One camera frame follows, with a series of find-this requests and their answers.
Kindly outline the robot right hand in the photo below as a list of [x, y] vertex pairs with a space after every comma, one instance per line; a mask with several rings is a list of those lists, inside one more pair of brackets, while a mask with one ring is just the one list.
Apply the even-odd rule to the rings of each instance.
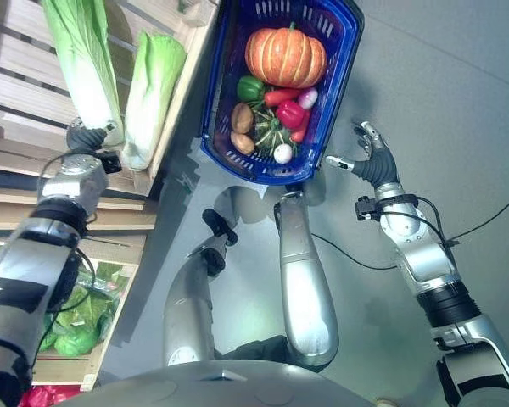
[[374, 189], [389, 183], [398, 183], [399, 174], [394, 156], [381, 133], [367, 120], [355, 122], [353, 129], [368, 158], [359, 161], [327, 155], [325, 162], [351, 172], [367, 181]]

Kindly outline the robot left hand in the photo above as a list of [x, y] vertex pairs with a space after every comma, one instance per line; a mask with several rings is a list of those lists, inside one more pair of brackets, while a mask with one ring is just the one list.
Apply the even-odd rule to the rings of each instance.
[[106, 136], [105, 129], [88, 129], [77, 117], [67, 128], [66, 144], [70, 150], [97, 151], [102, 148]]

